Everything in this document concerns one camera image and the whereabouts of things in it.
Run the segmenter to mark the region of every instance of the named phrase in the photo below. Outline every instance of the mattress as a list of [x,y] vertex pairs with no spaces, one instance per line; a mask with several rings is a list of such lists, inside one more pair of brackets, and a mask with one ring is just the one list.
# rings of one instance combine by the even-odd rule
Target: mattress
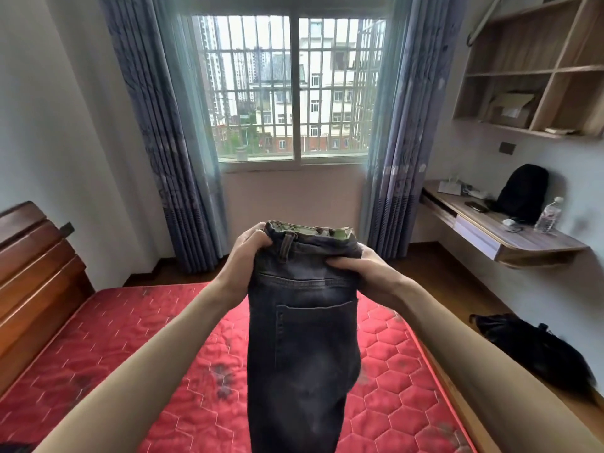
[[[0,443],[38,443],[205,284],[96,293],[0,400]],[[249,452],[247,301],[218,323],[140,452]],[[362,371],[348,395],[338,453],[470,453],[467,433],[395,312],[359,294]]]

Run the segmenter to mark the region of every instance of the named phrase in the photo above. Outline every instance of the jeans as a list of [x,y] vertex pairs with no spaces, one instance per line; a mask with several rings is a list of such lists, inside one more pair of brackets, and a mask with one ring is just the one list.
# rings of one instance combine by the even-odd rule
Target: jeans
[[248,420],[254,453],[333,453],[361,369],[351,229],[266,224],[249,293]]

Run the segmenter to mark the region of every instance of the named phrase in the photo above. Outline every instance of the forearm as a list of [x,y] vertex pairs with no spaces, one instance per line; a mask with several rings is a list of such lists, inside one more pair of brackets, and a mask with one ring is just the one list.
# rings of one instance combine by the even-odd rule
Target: forearm
[[411,280],[393,289],[407,320],[504,453],[604,452],[549,389]]
[[132,452],[227,312],[215,282],[85,397],[36,453]]

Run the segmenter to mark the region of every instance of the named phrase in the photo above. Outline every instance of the bed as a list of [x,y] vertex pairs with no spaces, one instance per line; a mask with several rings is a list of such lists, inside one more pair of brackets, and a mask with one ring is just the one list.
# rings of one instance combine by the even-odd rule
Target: bed
[[[106,289],[31,202],[0,214],[0,445],[36,444],[206,284]],[[413,332],[359,294],[359,381],[338,453],[470,453]],[[250,451],[244,301],[218,323],[141,452]]]

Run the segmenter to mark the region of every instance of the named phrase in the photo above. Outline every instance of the wooden headboard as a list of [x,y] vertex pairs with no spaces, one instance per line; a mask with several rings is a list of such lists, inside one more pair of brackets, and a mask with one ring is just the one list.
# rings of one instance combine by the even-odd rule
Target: wooden headboard
[[0,395],[94,293],[85,268],[32,202],[0,213]]

